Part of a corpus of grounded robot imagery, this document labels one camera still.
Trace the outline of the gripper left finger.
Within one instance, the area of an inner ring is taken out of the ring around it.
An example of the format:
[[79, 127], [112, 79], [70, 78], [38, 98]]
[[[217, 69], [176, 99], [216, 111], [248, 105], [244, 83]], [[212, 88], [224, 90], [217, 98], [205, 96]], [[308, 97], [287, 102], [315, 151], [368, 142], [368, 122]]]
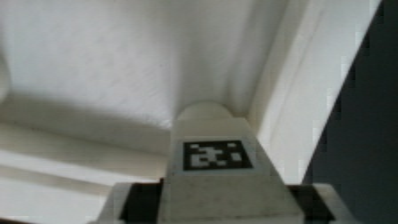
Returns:
[[89, 224], [157, 224], [164, 180], [118, 183]]

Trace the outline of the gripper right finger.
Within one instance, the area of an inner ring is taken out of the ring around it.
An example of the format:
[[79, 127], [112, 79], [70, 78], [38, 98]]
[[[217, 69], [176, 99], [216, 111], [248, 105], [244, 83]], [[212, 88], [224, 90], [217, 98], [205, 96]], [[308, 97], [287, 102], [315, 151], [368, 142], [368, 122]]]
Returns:
[[365, 224], [331, 184], [290, 185], [288, 189], [304, 212], [304, 224]]

